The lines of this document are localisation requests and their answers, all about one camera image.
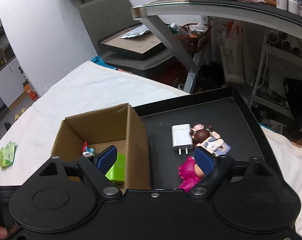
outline gray chair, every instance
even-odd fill
[[[105,50],[98,43],[98,41],[138,23],[132,19],[131,7],[129,0],[94,0],[80,5],[79,10],[97,53],[106,63],[147,76],[144,74],[146,70],[153,73],[176,60],[167,48],[144,61],[140,61]]]

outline green object inside cardboard box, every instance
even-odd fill
[[[0,167],[10,166],[14,162],[15,143],[9,142],[5,148],[0,149]]]
[[[125,168],[125,155],[118,153],[115,164],[107,172],[106,177],[114,182],[121,183],[124,182],[124,168]]]

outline green box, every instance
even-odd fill
[[[115,164],[107,172],[106,177],[114,182],[124,182],[125,155],[118,153]]]

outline white device on desk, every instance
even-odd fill
[[[186,154],[188,154],[188,149],[193,148],[190,130],[189,123],[172,126],[172,147],[179,150],[179,155],[181,155],[182,148],[185,148]]]

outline chair backrest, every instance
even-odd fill
[[[129,0],[94,0],[79,6],[80,14],[98,53],[97,41],[138,23],[132,19]]]

